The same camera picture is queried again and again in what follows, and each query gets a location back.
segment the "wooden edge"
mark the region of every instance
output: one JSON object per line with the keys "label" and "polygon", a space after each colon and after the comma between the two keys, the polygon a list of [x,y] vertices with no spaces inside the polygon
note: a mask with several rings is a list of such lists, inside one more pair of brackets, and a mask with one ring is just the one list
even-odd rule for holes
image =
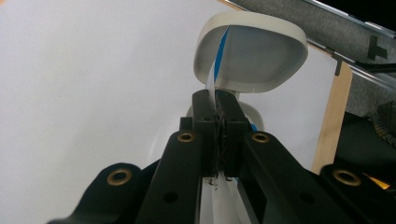
{"label": "wooden edge", "polygon": [[324,165],[334,162],[352,82],[352,70],[349,65],[345,62],[339,63],[341,63],[341,68],[338,76],[334,76],[332,80],[332,89],[319,134],[314,163],[311,168],[311,171],[317,175]]}
{"label": "wooden edge", "polygon": [[221,2],[222,4],[226,5],[227,7],[231,7],[233,9],[245,11],[245,9],[243,7],[240,7],[237,4],[233,4],[233,3],[229,2],[229,1],[226,1],[226,0],[218,0],[218,2]]}

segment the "container lid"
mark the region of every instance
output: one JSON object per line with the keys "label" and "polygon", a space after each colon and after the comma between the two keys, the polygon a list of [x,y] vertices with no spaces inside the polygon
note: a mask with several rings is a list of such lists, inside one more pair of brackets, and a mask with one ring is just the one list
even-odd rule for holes
{"label": "container lid", "polygon": [[270,91],[305,62],[308,51],[300,27],[259,13],[226,11],[212,17],[198,38],[194,73],[203,83],[227,27],[216,87],[239,92]]}

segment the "open lid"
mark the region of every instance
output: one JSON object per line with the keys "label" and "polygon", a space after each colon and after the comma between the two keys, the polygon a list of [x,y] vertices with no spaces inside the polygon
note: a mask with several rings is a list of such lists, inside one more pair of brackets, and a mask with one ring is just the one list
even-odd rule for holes
{"label": "open lid", "polygon": [[259,13],[226,11],[212,17],[198,38],[194,73],[203,83],[227,27],[216,87],[239,92],[270,91],[305,62],[308,51],[300,27]]}

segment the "white lid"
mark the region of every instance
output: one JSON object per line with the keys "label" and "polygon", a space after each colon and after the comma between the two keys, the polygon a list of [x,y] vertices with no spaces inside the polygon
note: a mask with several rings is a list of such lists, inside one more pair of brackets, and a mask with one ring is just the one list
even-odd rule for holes
{"label": "white lid", "polygon": [[259,13],[226,11],[212,17],[198,38],[194,73],[203,83],[228,26],[216,87],[239,92],[270,91],[305,62],[308,51],[300,27]]}

